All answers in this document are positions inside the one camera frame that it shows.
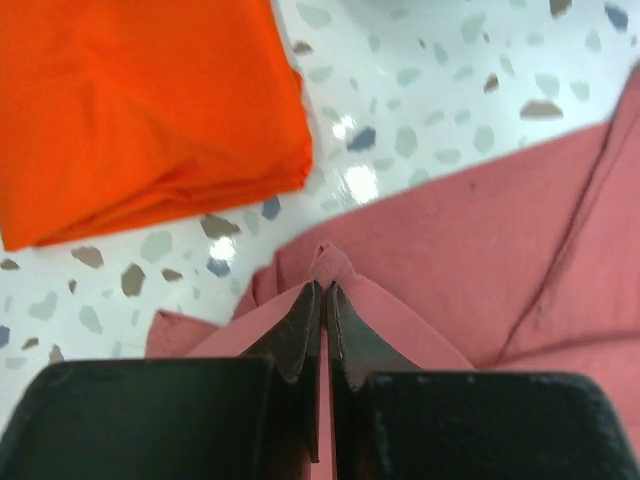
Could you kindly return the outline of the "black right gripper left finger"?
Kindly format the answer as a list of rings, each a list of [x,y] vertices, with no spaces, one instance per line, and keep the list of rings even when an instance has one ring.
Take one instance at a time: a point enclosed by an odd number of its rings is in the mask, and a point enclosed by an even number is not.
[[[237,357],[57,363],[1,439],[5,479],[300,479],[319,459],[322,295]]]

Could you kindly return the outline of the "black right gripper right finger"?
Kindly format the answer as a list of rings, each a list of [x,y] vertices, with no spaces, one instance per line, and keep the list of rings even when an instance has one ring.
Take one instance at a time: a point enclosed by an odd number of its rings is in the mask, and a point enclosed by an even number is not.
[[[604,392],[562,372],[427,371],[326,295],[338,479],[635,479]]]

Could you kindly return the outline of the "salmon pink t shirt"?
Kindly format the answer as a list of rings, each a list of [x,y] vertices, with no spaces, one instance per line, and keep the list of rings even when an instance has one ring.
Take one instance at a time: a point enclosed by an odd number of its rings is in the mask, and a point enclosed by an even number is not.
[[[639,440],[639,75],[611,120],[328,221],[257,271],[231,323],[155,316],[149,358],[229,353],[307,280],[430,368],[565,369]]]

